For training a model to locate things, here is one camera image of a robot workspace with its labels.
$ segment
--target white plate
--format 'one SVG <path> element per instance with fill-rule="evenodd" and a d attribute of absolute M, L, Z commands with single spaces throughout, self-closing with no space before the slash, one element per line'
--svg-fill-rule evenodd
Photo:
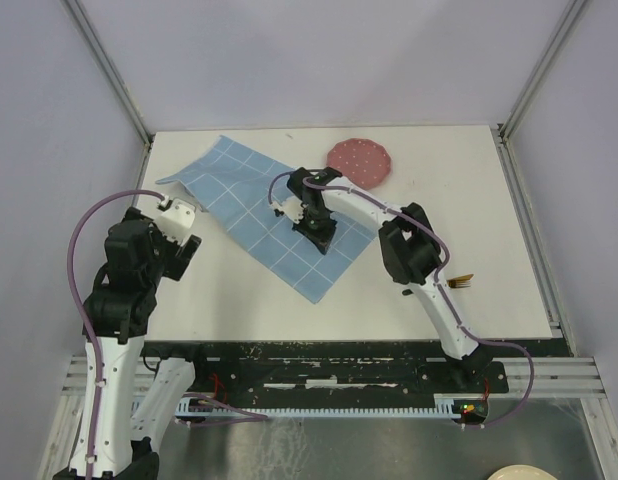
<path fill-rule="evenodd" d="M 558 480 L 553 475 L 529 465 L 510 465 L 489 477 L 489 480 Z"/>

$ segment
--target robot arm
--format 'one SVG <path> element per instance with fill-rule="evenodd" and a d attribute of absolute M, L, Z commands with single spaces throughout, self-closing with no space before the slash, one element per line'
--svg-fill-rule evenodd
<path fill-rule="evenodd" d="M 486 367 L 491 359 L 482 354 L 474 339 L 458 328 L 454 310 L 459 315 L 459 309 L 453 302 L 444 271 L 439 269 L 440 245 L 403 218 L 406 215 L 432 231 L 421 206 L 412 203 L 401 208 L 384 202 L 360 190 L 329 167 L 317 174 L 298 169 L 291 174 L 287 187 L 299 199 L 303 210 L 294 230 L 305 235 L 323 254 L 336 229 L 336 221 L 330 218 L 331 212 L 340 212 L 370 231 L 377 231 L 387 272 L 421 302 L 438 332 L 444 353 L 451 361 L 458 361 L 469 376 Z M 444 289 L 447 299 L 442 296 L 440 288 Z"/>
<path fill-rule="evenodd" d="M 160 280 L 180 280 L 201 243 L 196 236 L 185 241 L 194 220 L 193 205 L 167 199 L 158 208 L 162 213 L 155 220 L 130 208 L 109 229 L 107 263 L 84 302 L 102 352 L 103 381 L 96 385 L 94 345 L 87 341 L 87 389 L 78 442 L 69 467 L 54 480 L 157 478 L 165 430 L 178 402 L 202 374 L 201 352 L 173 352 L 161 362 L 145 400 L 130 418 L 138 358 Z M 90 440 L 93 455 L 88 452 Z"/>

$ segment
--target blue checkered cloth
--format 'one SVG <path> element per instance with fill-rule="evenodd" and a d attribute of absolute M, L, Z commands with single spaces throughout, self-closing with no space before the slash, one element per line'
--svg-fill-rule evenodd
<path fill-rule="evenodd" d="M 178 181 L 225 227 L 251 256 L 313 303 L 320 301 L 374 239 L 359 223 L 334 213 L 336 234 L 326 255 L 276 217 L 267 191 L 276 175 L 293 170 L 230 138 L 220 136 L 201 158 L 158 184 Z M 292 196 L 284 178 L 276 184 L 278 203 Z"/>

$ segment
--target metal frame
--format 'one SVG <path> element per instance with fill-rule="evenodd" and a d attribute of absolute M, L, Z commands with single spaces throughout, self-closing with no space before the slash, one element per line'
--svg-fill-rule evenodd
<path fill-rule="evenodd" d="M 522 118 L 531 106 L 534 98 L 538 94 L 542 83 L 547 74 L 555 64 L 558 56 L 562 52 L 571 34 L 576 28 L 578 21 L 582 18 L 591 0 L 570 0 L 565 8 L 558 24 L 551 34 L 549 42 L 545 46 L 540 59 L 536 63 L 529 79 L 525 83 L 522 92 L 516 99 L 509 118 L 500 128 L 502 138 L 506 141 L 514 134 L 520 126 Z"/>
<path fill-rule="evenodd" d="M 47 445 L 36 475 L 37 480 L 49 480 L 69 465 L 84 406 L 84 396 L 60 397 L 56 416 L 53 419 Z"/>
<path fill-rule="evenodd" d="M 525 358 L 496 358 L 502 362 L 509 381 L 509 393 L 492 393 L 490 398 L 520 398 L 529 382 L 529 367 Z M 147 363 L 155 367 L 157 357 L 147 358 Z M 534 358 L 536 375 L 531 398 L 606 398 L 598 368 L 593 358 Z M 144 397 L 153 383 L 154 374 L 147 370 L 142 360 L 138 360 L 134 383 L 134 397 Z M 75 356 L 71 361 L 67 378 L 62 388 L 63 396 L 83 396 L 87 382 L 86 357 Z M 436 395 L 437 398 L 472 399 L 471 394 Z"/>
<path fill-rule="evenodd" d="M 518 217 L 522 237 L 531 259 L 531 266 L 536 276 L 536 281 L 538 282 L 538 289 L 547 310 L 547 317 L 550 323 L 558 322 L 571 351 L 574 355 L 577 355 L 577 344 L 573 337 L 573 330 L 569 325 L 564 307 L 560 301 L 515 156 L 509 142 L 502 138 L 501 133 L 498 130 L 492 130 L 492 133 L 502 164 L 505 181 L 509 187 L 514 210 Z"/>
<path fill-rule="evenodd" d="M 151 156 L 151 150 L 153 149 L 153 137 L 149 143 L 145 143 L 145 147 L 142 152 L 142 161 L 140 164 L 140 171 L 138 172 L 138 181 L 136 182 L 136 188 L 142 188 L 142 182 L 145 181 L 145 174 L 147 173 L 147 166 L 149 165 L 149 157 Z M 136 205 L 138 197 L 134 199 L 134 206 Z"/>
<path fill-rule="evenodd" d="M 116 66 L 102 46 L 102 42 L 82 2 L 80 0 L 61 0 L 61 2 L 67 9 L 69 17 L 73 20 L 78 32 L 80 32 L 83 40 L 89 47 L 96 64 L 104 74 L 107 83 L 111 86 L 114 95 L 120 101 L 131 123 L 133 123 L 136 132 L 138 132 L 138 136 L 140 136 L 140 139 L 145 145 L 149 145 L 151 143 L 152 133 L 145 125 L 140 109 L 133 101 Z"/>
<path fill-rule="evenodd" d="M 581 403 L 602 472 L 606 479 L 618 479 L 618 427 L 609 401 L 582 399 Z"/>

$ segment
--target metal floor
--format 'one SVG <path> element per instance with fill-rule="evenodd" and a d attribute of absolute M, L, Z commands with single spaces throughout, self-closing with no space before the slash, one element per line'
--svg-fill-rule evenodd
<path fill-rule="evenodd" d="M 492 400 L 493 416 L 513 403 Z M 277 419 L 189 431 L 171 425 L 160 480 L 486 480 L 512 464 L 559 480 L 603 480 L 578 400 L 531 401 L 510 421 Z"/>

